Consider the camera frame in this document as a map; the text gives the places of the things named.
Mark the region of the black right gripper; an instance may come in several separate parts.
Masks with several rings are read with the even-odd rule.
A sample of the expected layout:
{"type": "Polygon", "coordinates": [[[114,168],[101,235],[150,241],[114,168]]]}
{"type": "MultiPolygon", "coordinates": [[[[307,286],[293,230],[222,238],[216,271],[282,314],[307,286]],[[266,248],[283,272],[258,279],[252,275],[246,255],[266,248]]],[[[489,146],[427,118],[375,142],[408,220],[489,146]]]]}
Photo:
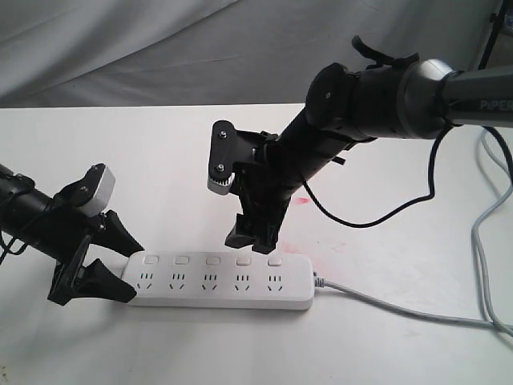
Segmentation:
{"type": "Polygon", "coordinates": [[[239,197],[242,213],[236,215],[224,244],[229,248],[252,245],[255,253],[271,253],[289,205],[282,196],[280,176],[268,161],[268,146],[278,135],[237,130],[236,138],[232,193],[239,197]]]}

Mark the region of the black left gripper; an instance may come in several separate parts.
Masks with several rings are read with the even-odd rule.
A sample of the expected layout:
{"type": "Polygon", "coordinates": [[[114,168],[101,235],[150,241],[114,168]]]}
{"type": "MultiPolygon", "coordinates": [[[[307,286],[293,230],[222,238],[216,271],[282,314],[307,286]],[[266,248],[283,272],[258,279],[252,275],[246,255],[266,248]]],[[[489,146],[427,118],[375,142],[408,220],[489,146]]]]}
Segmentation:
{"type": "Polygon", "coordinates": [[[98,258],[85,267],[90,244],[124,257],[144,251],[113,210],[89,217],[70,206],[49,200],[31,203],[33,247],[55,259],[47,299],[64,306],[76,298],[100,298],[128,303],[136,295],[133,286],[114,275],[98,258]]]}

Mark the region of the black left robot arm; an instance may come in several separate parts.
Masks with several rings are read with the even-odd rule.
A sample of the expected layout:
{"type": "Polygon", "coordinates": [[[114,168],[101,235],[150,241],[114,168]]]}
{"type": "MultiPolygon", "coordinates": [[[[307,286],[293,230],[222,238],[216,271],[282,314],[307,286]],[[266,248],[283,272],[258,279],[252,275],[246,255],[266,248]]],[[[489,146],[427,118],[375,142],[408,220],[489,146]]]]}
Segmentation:
{"type": "Polygon", "coordinates": [[[23,174],[1,168],[1,256],[19,255],[32,247],[55,260],[47,298],[60,306],[76,298],[128,303],[136,295],[129,283],[99,259],[83,262],[91,245],[124,257],[143,250],[125,229],[118,214],[107,209],[115,177],[105,164],[91,166],[84,177],[52,197],[23,174]]]}

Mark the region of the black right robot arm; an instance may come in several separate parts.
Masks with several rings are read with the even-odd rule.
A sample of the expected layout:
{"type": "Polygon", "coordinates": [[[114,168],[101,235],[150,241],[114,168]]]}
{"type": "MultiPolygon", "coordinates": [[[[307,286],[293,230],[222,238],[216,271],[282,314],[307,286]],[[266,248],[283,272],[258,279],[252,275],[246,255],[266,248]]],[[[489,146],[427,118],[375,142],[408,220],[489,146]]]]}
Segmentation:
{"type": "Polygon", "coordinates": [[[440,144],[466,124],[489,132],[512,125],[512,69],[457,71],[438,59],[394,58],[359,37],[353,48],[370,65],[322,69],[305,106],[280,134],[213,124],[209,186],[240,199],[242,211],[225,238],[234,249],[271,253],[291,196],[341,152],[379,138],[440,144]]]}

